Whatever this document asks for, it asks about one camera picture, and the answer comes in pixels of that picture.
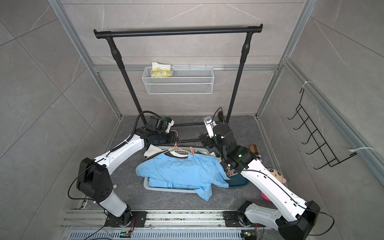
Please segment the pink wire hanger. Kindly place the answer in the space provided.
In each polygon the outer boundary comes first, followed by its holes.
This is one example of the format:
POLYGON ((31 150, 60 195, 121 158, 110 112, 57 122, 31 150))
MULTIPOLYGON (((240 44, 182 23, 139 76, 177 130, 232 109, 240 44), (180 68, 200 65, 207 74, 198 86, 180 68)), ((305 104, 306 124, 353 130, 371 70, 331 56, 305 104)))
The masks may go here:
POLYGON ((167 152, 172 152, 172 151, 177 151, 177 150, 182 151, 182 152, 187 153, 187 154, 192 155, 192 156, 195 155, 195 150, 193 149, 193 147, 189 147, 189 148, 187 148, 187 147, 180 147, 180 146, 178 146, 178 143, 175 143, 172 148, 166 150, 164 152, 164 154, 167 153, 167 152))

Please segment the light blue t-shirt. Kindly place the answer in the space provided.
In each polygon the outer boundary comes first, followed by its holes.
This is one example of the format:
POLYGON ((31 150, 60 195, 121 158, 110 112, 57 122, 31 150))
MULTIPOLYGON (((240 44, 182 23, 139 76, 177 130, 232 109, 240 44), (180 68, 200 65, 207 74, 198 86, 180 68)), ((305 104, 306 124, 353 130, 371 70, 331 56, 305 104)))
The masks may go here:
POLYGON ((216 158, 201 154, 184 159, 160 154, 138 165, 136 174, 149 178, 152 188, 194 190, 205 201, 212 185, 227 189, 230 180, 216 158))

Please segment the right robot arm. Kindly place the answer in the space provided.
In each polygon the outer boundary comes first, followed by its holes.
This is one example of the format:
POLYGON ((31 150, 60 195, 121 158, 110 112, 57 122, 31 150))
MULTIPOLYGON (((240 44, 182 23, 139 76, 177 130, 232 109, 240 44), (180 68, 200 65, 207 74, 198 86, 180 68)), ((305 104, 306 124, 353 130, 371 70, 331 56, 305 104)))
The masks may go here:
POLYGON ((305 201, 278 181, 255 154, 237 144, 221 109, 216 115, 217 121, 212 116, 203 118, 207 129, 207 133, 199 136, 203 146, 213 149, 222 163, 255 185, 276 207, 273 210, 246 201, 235 219, 245 227, 260 224, 276 230, 285 240, 305 240, 311 236, 322 213, 320 206, 305 201))

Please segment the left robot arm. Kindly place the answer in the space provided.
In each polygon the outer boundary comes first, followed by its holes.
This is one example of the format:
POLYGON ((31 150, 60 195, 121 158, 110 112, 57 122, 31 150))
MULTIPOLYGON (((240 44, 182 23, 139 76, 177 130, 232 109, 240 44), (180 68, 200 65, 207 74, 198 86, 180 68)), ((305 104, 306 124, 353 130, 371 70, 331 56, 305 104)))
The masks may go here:
POLYGON ((72 184, 87 199, 107 211, 106 226, 126 227, 133 224, 131 208, 114 191, 112 173, 136 152, 151 144, 177 142, 176 134, 171 133, 174 124, 170 117, 163 118, 154 112, 142 111, 125 140, 96 158, 81 161, 78 176, 72 184))

